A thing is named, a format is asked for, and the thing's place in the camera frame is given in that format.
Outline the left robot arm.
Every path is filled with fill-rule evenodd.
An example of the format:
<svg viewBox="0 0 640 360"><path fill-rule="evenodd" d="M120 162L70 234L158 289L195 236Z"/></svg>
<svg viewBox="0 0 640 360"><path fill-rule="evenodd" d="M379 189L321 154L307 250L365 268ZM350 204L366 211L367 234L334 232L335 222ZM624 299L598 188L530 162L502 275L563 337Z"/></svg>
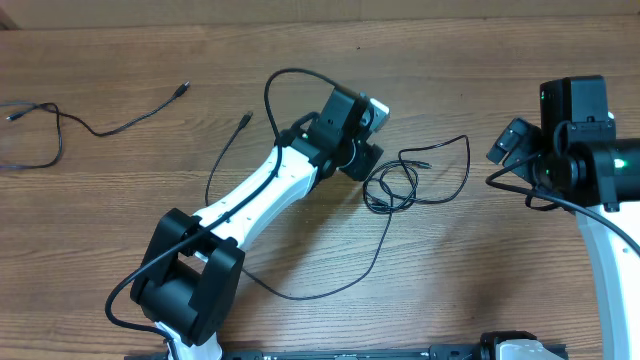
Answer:
<svg viewBox="0 0 640 360"><path fill-rule="evenodd" d="M288 206L341 170L363 181L381 157L368 143L390 115L374 98L336 87L321 112L280 134L265 162L192 215L168 211L143 257L131 299L163 333L170 359L219 359L216 333L235 298L250 244Z"/></svg>

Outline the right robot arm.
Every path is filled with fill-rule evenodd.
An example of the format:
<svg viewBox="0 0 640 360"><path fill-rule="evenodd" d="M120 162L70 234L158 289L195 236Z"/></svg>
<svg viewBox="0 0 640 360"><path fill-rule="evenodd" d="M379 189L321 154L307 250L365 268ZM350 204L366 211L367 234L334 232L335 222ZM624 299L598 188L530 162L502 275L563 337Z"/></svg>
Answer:
<svg viewBox="0 0 640 360"><path fill-rule="evenodd" d="M487 185L572 213L591 263L603 356L639 356L639 141L620 139L601 75L539 87L541 123L515 118L487 153Z"/></svg>

